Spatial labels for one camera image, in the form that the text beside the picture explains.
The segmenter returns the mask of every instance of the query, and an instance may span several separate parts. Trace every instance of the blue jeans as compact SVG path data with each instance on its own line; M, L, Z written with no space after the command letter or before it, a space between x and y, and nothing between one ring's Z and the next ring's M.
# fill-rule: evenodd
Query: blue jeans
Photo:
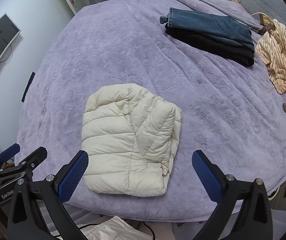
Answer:
M170 8L167 16L160 17L160 23L167 23L167 27L195 31L226 46L254 52L250 28L230 16Z

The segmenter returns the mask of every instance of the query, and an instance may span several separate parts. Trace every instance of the lavender plush bedspread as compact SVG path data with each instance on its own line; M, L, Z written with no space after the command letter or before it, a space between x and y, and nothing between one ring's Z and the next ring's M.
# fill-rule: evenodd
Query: lavender plush bedspread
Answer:
M213 2L258 25L241 5ZM286 180L286 95L276 92L257 54L245 68L168 36L159 16L169 7L224 15L198 0L102 2L83 8L45 54L23 105L15 159L46 147L34 180L55 174L80 150L86 100L102 86L136 83L183 110L164 195L98 194L81 180L69 201L74 206L138 220L205 220L216 204L192 168L197 149L239 180L262 178L268 191Z

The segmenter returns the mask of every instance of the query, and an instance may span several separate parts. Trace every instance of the beige striped garment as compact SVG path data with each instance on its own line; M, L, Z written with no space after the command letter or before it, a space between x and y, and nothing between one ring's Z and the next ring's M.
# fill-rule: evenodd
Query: beige striped garment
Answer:
M263 13L256 14L262 14L264 25L274 24L275 30L267 31L259 39L255 51L266 65L270 81L276 91L279 94L286 93L286 27L275 19L271 20Z

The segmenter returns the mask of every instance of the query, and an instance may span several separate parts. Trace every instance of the bed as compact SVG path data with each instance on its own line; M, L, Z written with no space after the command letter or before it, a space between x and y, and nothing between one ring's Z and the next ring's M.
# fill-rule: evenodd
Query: bed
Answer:
M212 2L259 26L241 5ZM169 7L224 15L199 0L112 0L85 7L46 52L29 88L15 163L45 147L48 158L34 180L55 174L80 150L86 100L102 86L136 83L183 110L164 195L98 194L81 180L69 201L78 208L136 220L206 220L216 203L192 168L198 149L225 174L262 178L268 192L286 180L286 95L276 92L257 54L254 66L245 68L168 36L159 17ZM252 38L260 35L253 32Z

